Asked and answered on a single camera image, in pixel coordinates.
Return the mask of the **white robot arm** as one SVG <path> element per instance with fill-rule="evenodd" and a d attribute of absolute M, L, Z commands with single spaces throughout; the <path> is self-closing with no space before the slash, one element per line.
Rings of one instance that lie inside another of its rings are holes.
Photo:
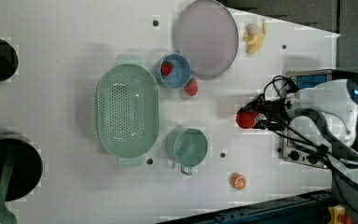
<path fill-rule="evenodd" d="M 280 77 L 289 89 L 275 99 L 261 93 L 236 114 L 243 129 L 275 132 L 316 162 L 358 188 L 357 137 L 358 85 L 337 79 L 300 89 Z"/>

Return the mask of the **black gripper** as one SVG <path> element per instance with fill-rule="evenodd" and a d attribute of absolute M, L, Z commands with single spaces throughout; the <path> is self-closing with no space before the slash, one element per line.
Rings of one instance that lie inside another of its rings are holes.
<path fill-rule="evenodd" d="M 289 117 L 285 110 L 284 100 L 274 100 L 265 102 L 265 94 L 261 93 L 254 97 L 249 103 L 242 106 L 240 112 L 257 111 L 261 106 L 261 113 L 267 118 L 259 120 L 253 126 L 254 129 L 283 131 L 287 127 Z"/>

